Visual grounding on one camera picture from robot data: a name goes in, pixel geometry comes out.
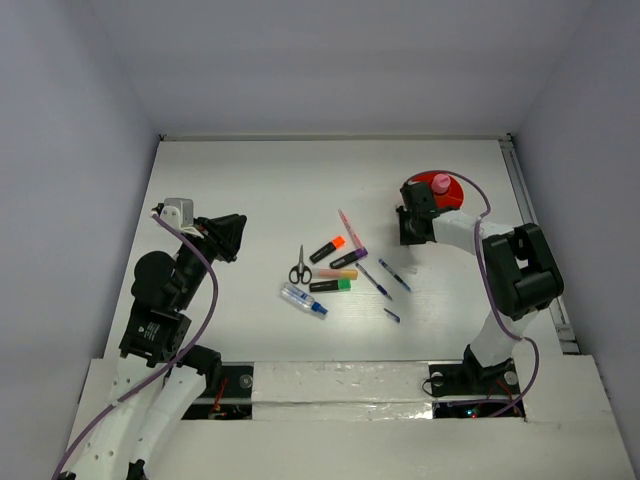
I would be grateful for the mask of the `blue gel pen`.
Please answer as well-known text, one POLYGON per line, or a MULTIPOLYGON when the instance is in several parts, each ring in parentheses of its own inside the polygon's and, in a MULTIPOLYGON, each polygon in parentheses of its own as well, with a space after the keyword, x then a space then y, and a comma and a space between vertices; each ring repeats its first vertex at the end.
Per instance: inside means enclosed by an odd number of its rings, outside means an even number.
POLYGON ((378 259, 380 266, 395 280, 397 281, 407 292, 412 293, 411 287, 407 282, 382 258, 378 259))

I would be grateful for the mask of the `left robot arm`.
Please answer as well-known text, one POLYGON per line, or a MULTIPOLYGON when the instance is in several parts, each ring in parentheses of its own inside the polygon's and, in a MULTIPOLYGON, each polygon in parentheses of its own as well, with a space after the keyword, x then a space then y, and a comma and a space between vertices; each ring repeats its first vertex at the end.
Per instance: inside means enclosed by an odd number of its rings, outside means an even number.
POLYGON ((201 395, 224 387, 219 352, 186 337, 185 311, 214 261, 236 260, 247 218, 183 219, 163 202, 159 226, 181 246, 152 251, 134 268, 133 304, 104 409, 72 441, 56 479, 146 479, 178 423, 201 395))

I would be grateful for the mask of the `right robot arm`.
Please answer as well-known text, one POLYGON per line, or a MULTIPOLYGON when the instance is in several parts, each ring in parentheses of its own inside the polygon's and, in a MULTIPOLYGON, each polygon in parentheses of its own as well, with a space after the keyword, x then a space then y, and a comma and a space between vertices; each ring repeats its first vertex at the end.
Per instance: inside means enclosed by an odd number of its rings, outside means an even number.
POLYGON ((400 189, 396 209, 400 243, 438 243, 476 259, 489 301, 489 313, 459 363, 430 367, 425 384, 438 397, 485 396, 504 375, 512 374, 514 347, 539 312, 564 291, 564 280, 542 229, 487 222, 490 206, 474 217, 454 206, 441 206, 432 184, 411 179, 400 189))

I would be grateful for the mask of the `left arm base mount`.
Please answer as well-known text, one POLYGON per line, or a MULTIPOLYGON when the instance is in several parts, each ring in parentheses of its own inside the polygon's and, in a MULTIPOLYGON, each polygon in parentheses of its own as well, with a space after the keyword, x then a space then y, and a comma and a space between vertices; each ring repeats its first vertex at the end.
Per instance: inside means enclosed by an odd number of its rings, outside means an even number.
POLYGON ((250 420, 254 365, 224 363, 216 387, 208 388, 183 414, 183 420, 250 420))

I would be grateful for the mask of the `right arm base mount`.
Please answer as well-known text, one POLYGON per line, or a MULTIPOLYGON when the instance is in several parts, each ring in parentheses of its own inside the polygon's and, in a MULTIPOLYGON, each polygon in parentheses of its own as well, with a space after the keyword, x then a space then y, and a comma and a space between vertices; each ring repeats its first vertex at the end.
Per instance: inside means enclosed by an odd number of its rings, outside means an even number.
POLYGON ((497 376, 473 380, 462 364, 429 366, 421 384, 432 399, 435 419, 524 418, 521 391, 514 368, 497 376))

